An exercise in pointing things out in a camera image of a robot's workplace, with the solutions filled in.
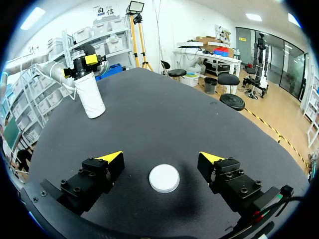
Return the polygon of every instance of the stool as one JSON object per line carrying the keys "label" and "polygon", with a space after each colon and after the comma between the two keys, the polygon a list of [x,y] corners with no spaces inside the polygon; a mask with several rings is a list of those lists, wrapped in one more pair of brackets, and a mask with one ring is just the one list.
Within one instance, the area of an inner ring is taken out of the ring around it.
{"label": "stool", "polygon": [[175,70],[167,71],[170,68],[170,64],[165,61],[160,61],[160,62],[164,68],[164,72],[166,72],[166,74],[172,77],[174,80],[180,81],[179,78],[187,74],[187,72],[183,69],[175,69]]}
{"label": "stool", "polygon": [[260,81],[252,78],[251,75],[255,75],[256,74],[256,70],[253,68],[247,68],[246,72],[248,73],[249,77],[246,78],[246,82],[248,82],[248,84],[252,84],[253,85],[253,89],[252,90],[248,90],[245,92],[245,95],[247,95],[249,98],[257,100],[258,97],[255,95],[255,86],[260,86]]}
{"label": "stool", "polygon": [[[218,76],[218,84],[224,86],[238,86],[239,79],[235,75],[222,73]],[[223,94],[220,96],[219,100],[236,111],[242,111],[245,108],[245,102],[243,99],[233,94]]]}

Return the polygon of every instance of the ceiling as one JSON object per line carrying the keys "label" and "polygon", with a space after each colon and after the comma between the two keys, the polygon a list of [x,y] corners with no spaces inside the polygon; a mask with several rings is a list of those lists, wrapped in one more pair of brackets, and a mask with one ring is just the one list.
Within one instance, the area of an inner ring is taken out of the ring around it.
{"label": "ceiling", "polygon": [[[29,9],[27,9],[24,15],[21,17],[20,23],[17,25],[17,29],[13,34],[10,44],[8,46],[8,59],[12,59],[18,56],[19,51],[23,48],[24,44],[29,41],[40,29],[42,29],[49,22],[54,20],[59,15],[68,11],[74,6],[77,6],[87,0],[39,0]],[[29,16],[32,10],[36,7],[40,7],[46,11],[45,17],[37,21],[29,30],[21,30],[20,26],[24,20]]]}
{"label": "ceiling", "polygon": [[[278,2],[279,0],[193,0],[207,6],[237,23],[259,26],[263,29],[272,29],[280,32],[302,45],[306,38],[300,27],[288,21],[288,10]],[[257,14],[262,22],[252,21],[246,13]]]}

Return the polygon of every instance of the wall sign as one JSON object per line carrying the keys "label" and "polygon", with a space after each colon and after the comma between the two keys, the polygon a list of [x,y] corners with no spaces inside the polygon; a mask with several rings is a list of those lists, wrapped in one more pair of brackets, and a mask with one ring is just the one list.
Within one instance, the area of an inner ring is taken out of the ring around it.
{"label": "wall sign", "polygon": [[108,16],[118,16],[119,6],[113,1],[99,1],[99,3],[93,7],[93,13],[97,19]]}

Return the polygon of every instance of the ceiling light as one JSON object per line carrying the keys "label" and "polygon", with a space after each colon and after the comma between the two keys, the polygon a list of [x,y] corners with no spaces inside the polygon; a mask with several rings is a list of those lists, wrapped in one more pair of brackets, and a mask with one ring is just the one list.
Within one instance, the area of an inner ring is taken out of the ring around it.
{"label": "ceiling light", "polygon": [[22,30],[28,30],[30,27],[32,27],[33,24],[35,24],[43,15],[45,14],[45,10],[36,7],[30,15],[26,18],[20,29]]}
{"label": "ceiling light", "polygon": [[288,21],[297,25],[298,27],[301,27],[298,21],[295,19],[295,17],[291,13],[288,13]]}
{"label": "ceiling light", "polygon": [[262,21],[262,20],[261,20],[261,17],[260,17],[259,15],[256,15],[256,14],[246,13],[246,16],[247,16],[250,20],[253,20],[253,21]]}

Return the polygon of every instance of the glass wall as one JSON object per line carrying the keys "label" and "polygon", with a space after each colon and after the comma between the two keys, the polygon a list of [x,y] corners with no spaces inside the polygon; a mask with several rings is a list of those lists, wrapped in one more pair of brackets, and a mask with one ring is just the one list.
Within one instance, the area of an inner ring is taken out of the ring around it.
{"label": "glass wall", "polygon": [[280,86],[298,98],[304,75],[305,55],[302,50],[285,41],[283,75]]}
{"label": "glass wall", "polygon": [[279,85],[297,99],[301,96],[305,54],[285,40],[257,30],[236,28],[237,49],[243,65],[254,61],[254,43],[264,34],[269,48],[267,80]]}

